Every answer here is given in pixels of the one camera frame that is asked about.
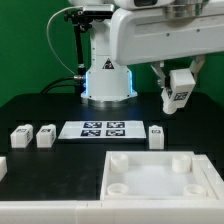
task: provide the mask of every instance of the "black cable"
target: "black cable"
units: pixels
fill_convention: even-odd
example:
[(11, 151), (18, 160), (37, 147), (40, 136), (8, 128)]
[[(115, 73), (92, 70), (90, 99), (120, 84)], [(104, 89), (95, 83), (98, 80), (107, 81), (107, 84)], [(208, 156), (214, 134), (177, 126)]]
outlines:
[(42, 90), (41, 90), (41, 94), (44, 94), (46, 92), (46, 90), (48, 90), (49, 88), (51, 88), (52, 86), (54, 86), (55, 84), (57, 83), (60, 83), (60, 82), (64, 82), (64, 81), (67, 81), (67, 80), (74, 80), (74, 77), (73, 76), (69, 76), (69, 77), (66, 77), (66, 78), (60, 78), (60, 79), (57, 79), (53, 82), (51, 82), (50, 84), (48, 84), (46, 87), (44, 87)]
[(75, 87), (76, 85), (56, 85), (56, 86), (51, 86), (48, 89), (46, 89), (46, 91), (43, 94), (47, 94), (50, 90), (54, 89), (54, 88), (60, 88), (60, 87)]

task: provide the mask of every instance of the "cable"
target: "cable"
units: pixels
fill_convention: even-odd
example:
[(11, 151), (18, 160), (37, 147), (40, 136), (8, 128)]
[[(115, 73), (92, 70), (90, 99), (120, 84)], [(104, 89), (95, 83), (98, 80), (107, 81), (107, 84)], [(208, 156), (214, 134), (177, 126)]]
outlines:
[(56, 85), (56, 86), (51, 86), (48, 89), (46, 89), (46, 91), (43, 94), (48, 93), (51, 89), (54, 89), (54, 88), (69, 87), (69, 86), (75, 87), (76, 85)]
[(66, 78), (60, 78), (60, 79), (57, 79), (53, 82), (51, 82), (50, 84), (48, 84), (46, 87), (43, 88), (43, 90), (41, 90), (41, 94), (44, 94), (46, 92), (46, 90), (48, 90), (49, 88), (51, 88), (53, 85), (59, 83), (59, 82), (64, 82), (64, 81), (67, 81), (67, 80), (74, 80), (74, 77), (73, 76), (69, 76), (69, 77), (66, 77)]
[(51, 43), (51, 38), (50, 38), (50, 26), (51, 26), (51, 23), (52, 23), (52, 21), (54, 20), (54, 18), (55, 18), (56, 16), (58, 16), (59, 14), (65, 12), (65, 11), (67, 11), (67, 10), (70, 10), (70, 9), (81, 9), (81, 8), (83, 8), (83, 7), (82, 7), (82, 6), (72, 6), (72, 7), (67, 7), (67, 8), (64, 8), (64, 9), (62, 9), (62, 10), (56, 12), (56, 13), (49, 19), (48, 24), (47, 24), (47, 30), (46, 30), (46, 33), (47, 33), (47, 41), (48, 41), (48, 44), (49, 44), (49, 46), (50, 46), (50, 49), (51, 49), (52, 53), (54, 54), (55, 58), (61, 63), (62, 66), (64, 66), (64, 67), (65, 67), (69, 72), (71, 72), (73, 75), (75, 75), (75, 73), (74, 73), (69, 67), (67, 67), (67, 66), (63, 63), (63, 61), (60, 59), (60, 57), (58, 56), (58, 54), (57, 54), (56, 51), (54, 50), (54, 47), (53, 47), (53, 45), (52, 45), (52, 43)]

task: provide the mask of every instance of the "white platform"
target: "white platform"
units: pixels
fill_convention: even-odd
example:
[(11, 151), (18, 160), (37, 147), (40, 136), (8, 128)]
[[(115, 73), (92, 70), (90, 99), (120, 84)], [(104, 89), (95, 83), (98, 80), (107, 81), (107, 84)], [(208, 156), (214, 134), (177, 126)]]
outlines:
[[(108, 152), (106, 156), (102, 200), (0, 202), (0, 223), (224, 223), (224, 183), (206, 156), (184, 152), (192, 158), (190, 172), (173, 173), (172, 157), (182, 152), (123, 152), (127, 157), (122, 161), (128, 158), (124, 163), (128, 169), (124, 166), (123, 173), (112, 173), (110, 158), (117, 153)], [(107, 187), (118, 181), (126, 184), (129, 192), (108, 195)], [(183, 187), (192, 183), (205, 187), (206, 195), (183, 195)]]
[[(128, 170), (125, 172), (111, 169), (111, 156), (119, 154), (128, 157)], [(190, 156), (190, 172), (176, 173), (172, 170), (172, 159), (176, 155)], [(101, 200), (218, 200), (223, 197), (224, 185), (221, 192), (216, 190), (217, 174), (209, 177), (208, 168), (202, 166), (204, 162), (207, 167), (211, 166), (206, 156), (195, 156), (192, 152), (108, 152)], [(116, 194), (108, 194), (108, 187), (116, 183), (127, 186), (128, 193), (116, 190)], [(185, 196), (187, 185), (202, 186), (206, 196)]]

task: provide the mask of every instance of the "white block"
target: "white block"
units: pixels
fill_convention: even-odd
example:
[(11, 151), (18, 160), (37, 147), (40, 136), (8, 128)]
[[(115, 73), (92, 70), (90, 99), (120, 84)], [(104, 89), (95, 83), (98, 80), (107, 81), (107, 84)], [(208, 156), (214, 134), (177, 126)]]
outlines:
[(53, 124), (42, 126), (36, 135), (37, 148), (51, 148), (56, 139), (56, 127)]
[(6, 173), (7, 173), (6, 158), (0, 157), (0, 181), (3, 179)]
[(158, 126), (149, 127), (149, 149), (164, 149), (163, 128)]
[(10, 138), (12, 148), (26, 148), (33, 139), (33, 126), (29, 124), (18, 126)]
[(185, 107), (195, 84), (189, 69), (172, 70), (170, 72), (171, 88), (164, 88), (162, 92), (163, 111), (166, 114), (173, 114), (178, 108)]

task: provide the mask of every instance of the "small white cube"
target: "small white cube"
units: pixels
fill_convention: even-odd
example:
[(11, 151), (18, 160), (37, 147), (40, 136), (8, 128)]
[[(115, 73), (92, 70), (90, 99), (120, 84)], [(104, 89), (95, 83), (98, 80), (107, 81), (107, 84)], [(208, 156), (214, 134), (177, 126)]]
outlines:
[(0, 157), (0, 181), (3, 179), (6, 173), (7, 173), (6, 158)]
[(163, 128), (158, 126), (149, 127), (149, 149), (164, 149)]
[(53, 124), (42, 126), (36, 135), (37, 148), (51, 148), (56, 139), (56, 127)]
[(12, 148), (26, 148), (33, 139), (33, 126), (29, 124), (18, 126), (10, 138)]

